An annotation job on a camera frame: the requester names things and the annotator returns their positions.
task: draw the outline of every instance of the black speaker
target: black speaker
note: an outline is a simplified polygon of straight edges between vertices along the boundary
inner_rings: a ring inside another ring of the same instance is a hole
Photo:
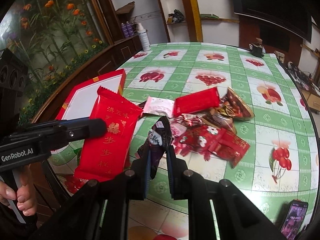
[[[0,137],[14,132],[28,67],[9,49],[0,51]]]

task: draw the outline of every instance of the phone screen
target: phone screen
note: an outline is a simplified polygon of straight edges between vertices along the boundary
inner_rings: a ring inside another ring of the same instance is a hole
[[[287,217],[285,218],[284,224],[281,228],[281,233],[288,240],[294,240],[298,234],[304,217],[306,216],[307,209],[307,202],[292,201]]]

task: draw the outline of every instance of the black tv screen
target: black tv screen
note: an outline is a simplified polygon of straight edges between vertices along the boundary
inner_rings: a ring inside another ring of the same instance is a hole
[[[311,42],[311,15],[300,0],[233,0],[236,14],[279,25]]]

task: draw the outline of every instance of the metal bolt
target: metal bolt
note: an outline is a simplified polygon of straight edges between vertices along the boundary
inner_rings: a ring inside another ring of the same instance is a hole
[[[192,170],[185,170],[185,171],[183,172],[183,174],[186,175],[186,176],[188,176],[188,177],[190,177],[190,176],[193,175],[193,171],[192,171]]]
[[[125,171],[124,174],[128,177],[132,177],[135,174],[135,172],[134,172],[134,170],[127,170],[127,171]]]
[[[98,181],[97,181],[96,179],[90,179],[90,180],[87,182],[87,185],[88,185],[89,187],[94,187],[94,186],[97,185],[97,183],[98,183]]]
[[[222,179],[220,180],[220,183],[225,187],[229,187],[231,185],[231,182],[228,179]]]

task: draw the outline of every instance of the purple bottle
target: purple bottle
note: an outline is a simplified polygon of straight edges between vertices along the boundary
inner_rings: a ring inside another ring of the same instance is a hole
[[[126,22],[125,26],[127,27],[129,36],[130,36],[130,37],[133,36],[133,35],[134,35],[134,32],[133,32],[132,24],[129,23],[129,22]]]
[[[122,30],[122,33],[124,35],[125,38],[128,38],[129,37],[129,33],[128,33],[128,30],[127,30],[127,27],[124,23],[121,23],[121,30]]]

